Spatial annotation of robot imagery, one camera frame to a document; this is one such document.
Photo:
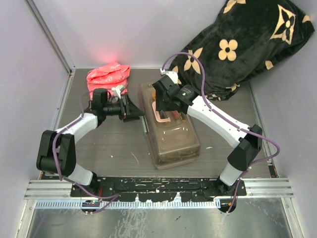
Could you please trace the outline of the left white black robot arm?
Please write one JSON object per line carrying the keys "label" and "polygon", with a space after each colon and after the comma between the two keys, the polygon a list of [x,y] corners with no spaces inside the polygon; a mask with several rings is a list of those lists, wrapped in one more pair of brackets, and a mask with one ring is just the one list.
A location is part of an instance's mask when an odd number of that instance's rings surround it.
{"label": "left white black robot arm", "polygon": [[99,192],[97,175],[77,163],[76,143],[87,133],[98,128],[108,116],[118,116],[124,122],[140,119],[144,113],[119,86],[107,90],[93,90],[92,99],[80,116],[57,130],[42,133],[36,167],[42,172],[57,174],[60,179],[82,186],[87,196]]}

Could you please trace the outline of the translucent brown plastic toolbox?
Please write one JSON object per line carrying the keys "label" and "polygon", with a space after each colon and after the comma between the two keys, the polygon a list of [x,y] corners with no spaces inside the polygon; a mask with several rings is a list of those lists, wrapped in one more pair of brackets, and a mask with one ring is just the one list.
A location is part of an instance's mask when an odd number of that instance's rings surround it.
{"label": "translucent brown plastic toolbox", "polygon": [[152,109],[152,93],[155,89],[150,83],[142,83],[138,88],[141,110],[148,126],[148,144],[154,166],[164,170],[188,164],[200,156],[200,141],[190,116],[173,112],[159,112],[162,119],[170,117],[171,122],[156,121]]}

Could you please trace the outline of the aluminium frame rail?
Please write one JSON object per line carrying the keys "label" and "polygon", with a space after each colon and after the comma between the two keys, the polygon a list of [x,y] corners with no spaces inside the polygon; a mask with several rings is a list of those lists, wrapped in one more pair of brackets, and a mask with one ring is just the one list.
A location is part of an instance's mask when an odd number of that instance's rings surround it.
{"label": "aluminium frame rail", "polygon": [[152,200],[172,201],[180,197],[183,201],[209,201],[212,198],[244,197],[293,197],[286,178],[246,178],[239,180],[228,191],[216,187],[211,178],[101,178],[97,191],[82,190],[77,185],[57,180],[32,180],[25,198],[80,198],[102,197],[109,200],[118,194],[120,201]]}

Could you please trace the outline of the grey green toolbox latch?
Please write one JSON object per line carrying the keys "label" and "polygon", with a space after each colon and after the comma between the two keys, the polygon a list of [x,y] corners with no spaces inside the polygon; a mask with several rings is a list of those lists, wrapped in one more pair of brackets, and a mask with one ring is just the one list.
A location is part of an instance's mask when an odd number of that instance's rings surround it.
{"label": "grey green toolbox latch", "polygon": [[142,121],[143,129],[144,129],[144,134],[146,135],[146,134],[148,134],[147,122],[146,122],[144,117],[141,117],[141,121]]}

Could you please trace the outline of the vertical aluminium corner post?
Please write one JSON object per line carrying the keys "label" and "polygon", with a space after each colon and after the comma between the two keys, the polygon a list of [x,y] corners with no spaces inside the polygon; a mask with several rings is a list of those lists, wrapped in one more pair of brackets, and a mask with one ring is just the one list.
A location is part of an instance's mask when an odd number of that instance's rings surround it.
{"label": "vertical aluminium corner post", "polygon": [[55,28],[54,22],[50,17],[50,14],[41,0],[25,0],[30,12],[34,16],[40,29],[48,40],[50,46],[55,52],[57,58],[65,68],[68,74],[75,71],[76,67],[62,41],[60,35]]}

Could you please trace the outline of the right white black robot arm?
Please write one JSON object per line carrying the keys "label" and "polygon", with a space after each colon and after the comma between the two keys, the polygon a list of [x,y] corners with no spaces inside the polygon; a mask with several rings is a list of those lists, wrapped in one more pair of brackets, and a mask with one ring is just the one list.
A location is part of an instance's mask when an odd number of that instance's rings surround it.
{"label": "right white black robot arm", "polygon": [[179,86],[168,75],[153,83],[157,111],[178,111],[203,122],[218,133],[233,148],[227,164],[217,178],[217,189],[229,195],[235,189],[236,180],[251,165],[261,151],[262,139],[249,134],[262,135],[258,125],[252,127],[236,121],[221,110],[212,108],[212,103],[191,85]]}

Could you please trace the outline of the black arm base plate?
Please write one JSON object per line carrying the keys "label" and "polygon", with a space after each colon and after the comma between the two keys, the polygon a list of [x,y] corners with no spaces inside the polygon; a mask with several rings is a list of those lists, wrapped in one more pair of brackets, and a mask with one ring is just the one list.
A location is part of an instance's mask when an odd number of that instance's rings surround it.
{"label": "black arm base plate", "polygon": [[232,197],[235,186],[220,188],[215,178],[151,178],[151,177],[98,177],[97,189],[86,188],[90,193],[105,197],[119,194],[121,202],[173,201],[180,195],[181,202],[212,201],[221,196]]}

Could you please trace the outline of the black floral plush blanket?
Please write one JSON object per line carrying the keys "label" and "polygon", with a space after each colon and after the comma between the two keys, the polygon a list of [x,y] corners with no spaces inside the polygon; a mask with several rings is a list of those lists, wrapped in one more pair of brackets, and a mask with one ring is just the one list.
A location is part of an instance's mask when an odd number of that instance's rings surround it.
{"label": "black floral plush blanket", "polygon": [[298,52],[314,32],[310,17],[289,0],[228,0],[169,69],[181,85],[228,100],[241,83]]}

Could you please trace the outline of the pink printed cloth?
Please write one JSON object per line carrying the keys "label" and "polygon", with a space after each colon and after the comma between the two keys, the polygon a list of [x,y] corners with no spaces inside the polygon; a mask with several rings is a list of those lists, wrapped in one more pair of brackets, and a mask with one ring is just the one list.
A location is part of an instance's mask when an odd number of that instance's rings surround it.
{"label": "pink printed cloth", "polygon": [[95,68],[89,71],[86,77],[88,90],[93,91],[98,88],[111,90],[119,85],[126,88],[130,70],[129,65],[121,65],[116,61]]}

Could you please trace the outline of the red black screwdriver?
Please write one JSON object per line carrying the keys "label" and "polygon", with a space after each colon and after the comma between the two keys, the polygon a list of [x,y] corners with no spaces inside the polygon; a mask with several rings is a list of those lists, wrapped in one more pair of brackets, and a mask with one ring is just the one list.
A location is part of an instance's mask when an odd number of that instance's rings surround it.
{"label": "red black screwdriver", "polygon": [[180,114],[179,114],[179,112],[177,112],[177,111],[174,111],[174,112],[173,112],[173,115],[175,116],[175,118],[180,117]]}

